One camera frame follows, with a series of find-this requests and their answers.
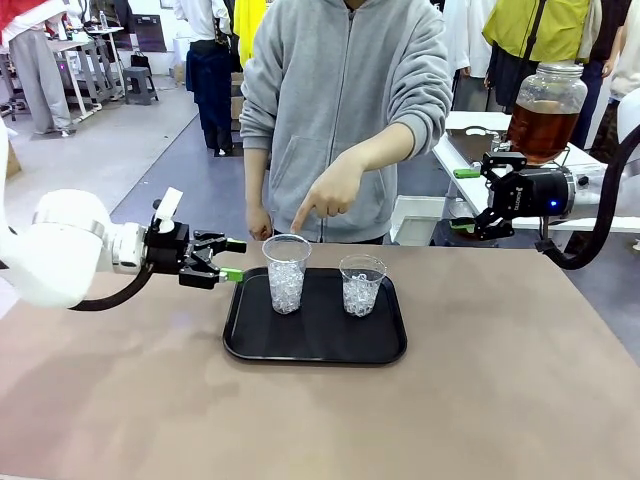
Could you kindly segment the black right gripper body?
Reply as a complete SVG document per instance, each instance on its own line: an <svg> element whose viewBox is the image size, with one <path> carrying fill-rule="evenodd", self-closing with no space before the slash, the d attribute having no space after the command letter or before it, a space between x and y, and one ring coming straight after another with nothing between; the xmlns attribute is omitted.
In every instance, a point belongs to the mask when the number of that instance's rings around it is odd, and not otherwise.
<svg viewBox="0 0 640 480"><path fill-rule="evenodd" d="M491 207L501 218L561 217L569 211L569 181L560 169L511 171L491 191Z"/></svg>

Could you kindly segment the person's right hand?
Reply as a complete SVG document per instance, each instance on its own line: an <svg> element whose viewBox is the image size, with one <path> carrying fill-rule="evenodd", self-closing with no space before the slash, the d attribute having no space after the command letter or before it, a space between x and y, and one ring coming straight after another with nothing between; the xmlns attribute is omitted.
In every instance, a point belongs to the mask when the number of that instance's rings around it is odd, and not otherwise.
<svg viewBox="0 0 640 480"><path fill-rule="evenodd" d="M265 241L273 235L271 217L263 205L249 205L246 208L248 232L256 241Z"/></svg>

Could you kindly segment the person's left hand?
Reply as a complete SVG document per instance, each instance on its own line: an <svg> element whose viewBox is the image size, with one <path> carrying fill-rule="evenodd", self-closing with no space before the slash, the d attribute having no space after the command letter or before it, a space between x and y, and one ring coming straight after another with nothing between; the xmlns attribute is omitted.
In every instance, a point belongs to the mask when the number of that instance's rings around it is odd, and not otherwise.
<svg viewBox="0 0 640 480"><path fill-rule="evenodd" d="M312 212L324 219L346 213L360 189L365 164L354 150L343 152L314 181L296 212L291 232L298 233Z"/></svg>

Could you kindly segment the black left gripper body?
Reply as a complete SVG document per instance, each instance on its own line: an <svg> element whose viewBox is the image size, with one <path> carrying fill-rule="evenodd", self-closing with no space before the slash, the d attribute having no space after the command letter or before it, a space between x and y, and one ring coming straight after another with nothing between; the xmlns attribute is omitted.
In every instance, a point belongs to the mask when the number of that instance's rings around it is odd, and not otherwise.
<svg viewBox="0 0 640 480"><path fill-rule="evenodd" d="M192 267L192 245L188 224L175 222L168 233L160 232L160 222L153 221L145 235L145 271L149 274L178 275Z"/></svg>

